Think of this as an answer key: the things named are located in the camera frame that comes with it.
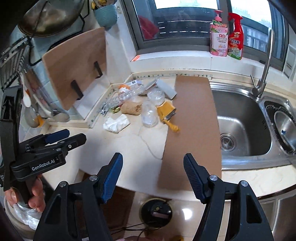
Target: window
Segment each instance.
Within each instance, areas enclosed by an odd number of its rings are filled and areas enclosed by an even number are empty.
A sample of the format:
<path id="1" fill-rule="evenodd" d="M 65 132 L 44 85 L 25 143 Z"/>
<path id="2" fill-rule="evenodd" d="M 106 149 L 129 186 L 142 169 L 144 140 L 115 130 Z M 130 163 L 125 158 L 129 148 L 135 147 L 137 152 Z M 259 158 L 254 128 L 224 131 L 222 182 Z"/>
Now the window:
<path id="1" fill-rule="evenodd" d="M 267 50 L 268 28 L 273 28 L 275 49 L 272 66 L 282 70 L 288 47 L 288 34 L 283 16 L 267 0 L 230 0 L 230 3 L 232 12 L 243 17 L 241 24 L 246 57 L 264 61 L 263 53 Z"/>
<path id="2" fill-rule="evenodd" d="M 271 65 L 282 70 L 288 47 L 288 26 L 267 0 L 121 0 L 137 53 L 168 50 L 210 50 L 210 23 L 215 9 L 243 16 L 243 56 L 266 60 L 268 28 L 275 30 Z"/>

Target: wooden cutting board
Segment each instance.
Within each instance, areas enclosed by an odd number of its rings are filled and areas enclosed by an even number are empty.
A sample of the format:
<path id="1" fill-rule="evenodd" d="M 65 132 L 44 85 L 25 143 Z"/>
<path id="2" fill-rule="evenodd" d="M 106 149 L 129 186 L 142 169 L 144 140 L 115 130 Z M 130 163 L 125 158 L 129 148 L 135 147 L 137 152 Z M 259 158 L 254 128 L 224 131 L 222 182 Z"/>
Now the wooden cutting board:
<path id="1" fill-rule="evenodd" d="M 208 78 L 178 75 L 175 83 L 177 108 L 171 122 L 181 129 L 168 130 L 158 186 L 192 190 L 183 167 L 183 157 L 191 153 L 209 174 L 221 178 L 220 131 Z"/>
<path id="2" fill-rule="evenodd" d="M 71 82 L 76 80 L 85 91 L 99 75 L 95 61 L 106 72 L 105 29 L 90 30 L 59 44 L 45 53 L 42 61 L 62 107 L 69 110 L 78 98 Z"/>

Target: dish soap bottle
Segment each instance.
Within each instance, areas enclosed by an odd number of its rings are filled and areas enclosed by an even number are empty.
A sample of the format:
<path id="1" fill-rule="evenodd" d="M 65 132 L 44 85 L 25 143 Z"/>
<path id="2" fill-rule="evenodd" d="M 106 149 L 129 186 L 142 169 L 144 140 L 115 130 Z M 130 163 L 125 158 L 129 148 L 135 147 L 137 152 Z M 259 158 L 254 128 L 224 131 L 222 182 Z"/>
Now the dish soap bottle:
<path id="1" fill-rule="evenodd" d="M 222 18 L 219 13 L 222 11 L 215 10 L 217 16 L 210 24 L 211 36 L 211 54 L 216 56 L 227 56 L 228 48 L 228 26 L 222 23 Z"/>
<path id="2" fill-rule="evenodd" d="M 242 16 L 236 13 L 229 13 L 229 21 L 234 19 L 234 31 L 228 38 L 228 55 L 238 60 L 242 59 L 242 49 L 244 47 L 244 32 L 240 21 Z"/>

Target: blue basket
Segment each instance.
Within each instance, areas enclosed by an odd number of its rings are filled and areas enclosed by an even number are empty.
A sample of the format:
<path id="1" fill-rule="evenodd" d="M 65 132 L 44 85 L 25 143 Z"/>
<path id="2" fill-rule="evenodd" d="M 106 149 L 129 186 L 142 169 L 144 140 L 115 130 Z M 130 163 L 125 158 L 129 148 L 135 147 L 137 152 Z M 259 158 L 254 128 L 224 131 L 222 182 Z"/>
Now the blue basket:
<path id="1" fill-rule="evenodd" d="M 117 11 L 114 4 L 101 7 L 94 11 L 96 20 L 101 27 L 109 30 L 117 22 Z"/>

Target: human hand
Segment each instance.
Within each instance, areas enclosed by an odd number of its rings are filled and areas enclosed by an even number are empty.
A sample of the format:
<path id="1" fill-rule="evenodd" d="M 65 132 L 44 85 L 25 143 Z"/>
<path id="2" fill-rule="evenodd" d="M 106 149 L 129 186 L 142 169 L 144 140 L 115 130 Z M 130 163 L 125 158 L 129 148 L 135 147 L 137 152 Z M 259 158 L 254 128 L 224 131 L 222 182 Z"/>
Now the human hand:
<path id="1" fill-rule="evenodd" d="M 45 209 L 45 201 L 44 201 L 44 193 L 43 193 L 43 184 L 40 180 L 40 176 L 36 178 L 36 181 L 32 187 L 33 197 L 30 198 L 28 204 L 31 208 L 36 208 L 38 212 L 43 212 Z M 15 203 L 18 203 L 19 198 L 17 197 L 17 193 L 13 188 L 10 188 L 5 192 L 5 197 L 8 203 L 13 207 Z"/>

